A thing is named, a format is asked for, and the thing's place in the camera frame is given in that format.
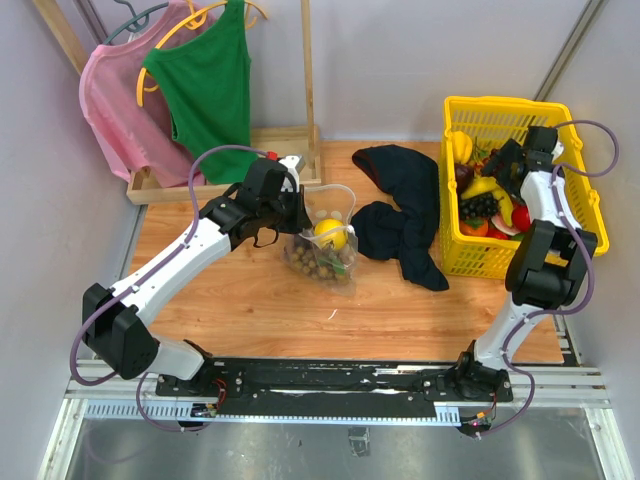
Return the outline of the yellow banana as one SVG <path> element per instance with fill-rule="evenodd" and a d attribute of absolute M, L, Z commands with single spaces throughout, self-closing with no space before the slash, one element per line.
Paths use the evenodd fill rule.
<path fill-rule="evenodd" d="M 514 205 L 510 195 L 497 183 L 493 177 L 477 177 L 471 185 L 460 195 L 461 199 L 468 199 L 484 193 L 492 193 L 499 202 L 499 213 L 508 226 L 513 226 L 511 215 Z"/>

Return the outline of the red apple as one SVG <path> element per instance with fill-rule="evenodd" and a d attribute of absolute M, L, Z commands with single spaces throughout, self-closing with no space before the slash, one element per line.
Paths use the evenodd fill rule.
<path fill-rule="evenodd" d="M 512 211 L 511 219 L 513 226 L 522 233 L 526 233 L 532 224 L 529 210 L 524 205 L 518 206 Z"/>

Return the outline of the yellow lemon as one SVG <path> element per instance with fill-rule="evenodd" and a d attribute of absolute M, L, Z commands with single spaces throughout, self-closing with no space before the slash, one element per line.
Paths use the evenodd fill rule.
<path fill-rule="evenodd" d="M 341 250 L 348 242 L 347 227 L 333 218 L 321 220 L 314 227 L 316 244 L 324 249 Z"/>

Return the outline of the clear zip top bag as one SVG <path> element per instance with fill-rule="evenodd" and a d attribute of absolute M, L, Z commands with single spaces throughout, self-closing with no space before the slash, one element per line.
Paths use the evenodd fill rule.
<path fill-rule="evenodd" d="M 285 238 L 284 263 L 334 293 L 354 294 L 358 240 L 351 219 L 355 204 L 355 193 L 345 185 L 307 189 L 305 212 L 311 226 Z"/>

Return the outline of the brown longan fruit bunch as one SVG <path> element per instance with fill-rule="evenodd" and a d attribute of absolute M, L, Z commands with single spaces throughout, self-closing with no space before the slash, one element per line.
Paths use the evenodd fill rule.
<path fill-rule="evenodd" d="M 285 262 L 295 271 L 326 287 L 344 286 L 353 281 L 356 253 L 350 246 L 340 250 L 320 247 L 294 236 L 283 249 Z"/>

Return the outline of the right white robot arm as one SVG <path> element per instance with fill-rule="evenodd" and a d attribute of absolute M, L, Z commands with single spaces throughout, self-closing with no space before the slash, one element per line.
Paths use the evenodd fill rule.
<path fill-rule="evenodd" d="M 570 210 L 556 162 L 562 152 L 556 128 L 531 126 L 523 142 L 506 142 L 484 169 L 524 202 L 531 225 L 507 268 L 502 310 L 452 369 L 454 391 L 465 400 L 511 397 L 514 353 L 544 316 L 574 301 L 593 270 L 598 240 Z"/>

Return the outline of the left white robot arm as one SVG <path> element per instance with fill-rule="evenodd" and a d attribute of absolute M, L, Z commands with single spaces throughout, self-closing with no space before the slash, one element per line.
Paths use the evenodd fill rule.
<path fill-rule="evenodd" d="M 187 230 L 139 270 L 111 287 L 90 286 L 82 298 L 85 344 L 124 380 L 143 373 L 178 378 L 190 394 L 207 393 L 214 371 L 205 352 L 188 341 L 153 336 L 148 328 L 169 300 L 202 270 L 262 229 L 300 233 L 311 222 L 304 206 L 298 155 L 256 159 L 243 182 L 197 207 Z"/>

